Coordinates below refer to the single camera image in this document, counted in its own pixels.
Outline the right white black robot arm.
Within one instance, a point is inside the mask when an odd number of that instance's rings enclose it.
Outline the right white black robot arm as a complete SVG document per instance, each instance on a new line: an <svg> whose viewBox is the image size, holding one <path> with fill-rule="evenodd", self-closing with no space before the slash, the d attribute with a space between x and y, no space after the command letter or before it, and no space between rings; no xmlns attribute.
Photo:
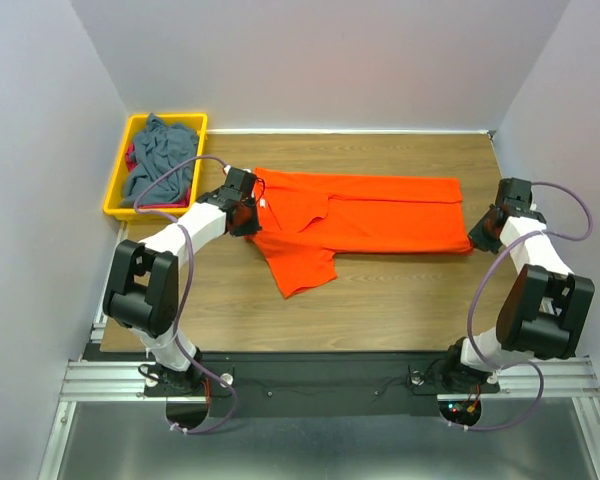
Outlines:
<svg viewBox="0 0 600 480"><path fill-rule="evenodd" d="M494 327L480 334L469 331L448 349L440 378L451 391L483 385L505 368L532 359L575 354L595 286L573 272L552 241L580 242L591 233L550 230L533 200L535 186L518 178L501 180L495 201L468 234L475 249L495 254L495 266L512 260L517 277Z"/></svg>

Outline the orange polo shirt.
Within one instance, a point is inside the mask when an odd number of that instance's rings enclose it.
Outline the orange polo shirt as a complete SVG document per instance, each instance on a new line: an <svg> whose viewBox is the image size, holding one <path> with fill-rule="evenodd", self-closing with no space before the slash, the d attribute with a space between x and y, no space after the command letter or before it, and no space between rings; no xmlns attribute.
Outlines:
<svg viewBox="0 0 600 480"><path fill-rule="evenodd" d="M337 254L458 254L473 248L456 178L336 175L258 167L251 240L285 298L337 276Z"/></svg>

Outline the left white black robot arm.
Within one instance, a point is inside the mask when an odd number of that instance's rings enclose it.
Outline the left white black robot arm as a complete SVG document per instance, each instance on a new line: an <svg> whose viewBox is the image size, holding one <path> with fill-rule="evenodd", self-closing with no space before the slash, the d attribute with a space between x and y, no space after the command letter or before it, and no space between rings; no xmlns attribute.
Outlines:
<svg viewBox="0 0 600 480"><path fill-rule="evenodd" d="M190 394L206 374L195 362L201 352L181 331L179 317L192 286L193 257L211 241L260 230L254 190L259 178L227 166L225 182L201 195L189 210L158 233L120 242L113 255L102 310L132 331L155 359L141 375L149 385Z"/></svg>

